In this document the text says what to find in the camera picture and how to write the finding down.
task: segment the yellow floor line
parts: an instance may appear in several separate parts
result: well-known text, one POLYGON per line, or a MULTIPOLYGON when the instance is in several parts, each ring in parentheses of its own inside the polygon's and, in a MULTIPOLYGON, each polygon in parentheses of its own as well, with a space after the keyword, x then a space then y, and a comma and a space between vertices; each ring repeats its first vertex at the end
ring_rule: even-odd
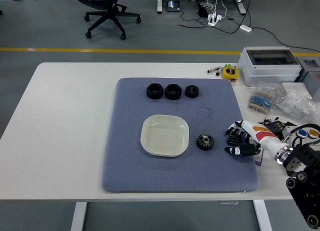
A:
MULTIPOLYGON (((97 49, 97 48, 25 48, 0 47, 0 52, 69 52, 69 53, 131 53, 131 54, 178 54, 178 55, 240 55, 241 51, 209 50, 153 50, 153 49, 97 49)), ((319 56, 320 53, 296 52, 295 56, 319 56)))

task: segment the yellow tape measure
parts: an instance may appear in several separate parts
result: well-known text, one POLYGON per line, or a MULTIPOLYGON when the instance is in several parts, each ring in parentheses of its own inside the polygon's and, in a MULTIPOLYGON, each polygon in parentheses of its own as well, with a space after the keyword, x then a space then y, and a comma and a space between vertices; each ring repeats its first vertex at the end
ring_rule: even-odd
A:
POLYGON ((232 67, 231 64, 226 64, 222 69, 222 78, 235 82, 238 80, 239 69, 232 67))

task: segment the black hex nut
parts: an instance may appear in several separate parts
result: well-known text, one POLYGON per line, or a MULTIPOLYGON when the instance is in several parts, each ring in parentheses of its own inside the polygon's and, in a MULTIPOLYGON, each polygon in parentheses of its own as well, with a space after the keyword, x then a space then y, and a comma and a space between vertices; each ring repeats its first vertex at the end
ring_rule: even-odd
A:
POLYGON ((185 88, 185 96, 194 99, 199 95, 199 88, 195 85, 189 85, 185 88))
POLYGON ((164 88, 159 83, 151 83, 146 88, 146 94, 150 99, 158 100, 164 95, 164 88))
POLYGON ((164 90, 164 95, 169 100, 177 100, 180 98, 181 94, 182 88, 178 84, 169 84, 164 90))

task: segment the spur gear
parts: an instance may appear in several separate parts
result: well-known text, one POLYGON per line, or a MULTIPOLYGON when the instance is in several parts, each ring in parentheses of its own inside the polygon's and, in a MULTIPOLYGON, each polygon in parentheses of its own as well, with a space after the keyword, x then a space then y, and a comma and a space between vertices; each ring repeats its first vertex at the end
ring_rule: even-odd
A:
POLYGON ((205 151, 212 149, 214 143, 214 138, 209 134, 201 134, 196 140, 198 148, 205 151))

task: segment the white electrical box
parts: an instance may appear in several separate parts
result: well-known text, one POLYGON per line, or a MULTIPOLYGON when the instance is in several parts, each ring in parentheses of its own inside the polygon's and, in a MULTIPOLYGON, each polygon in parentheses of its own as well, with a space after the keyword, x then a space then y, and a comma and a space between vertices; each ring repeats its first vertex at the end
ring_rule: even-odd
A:
POLYGON ((301 66, 288 47, 245 47, 238 63, 246 86, 294 82, 301 66))

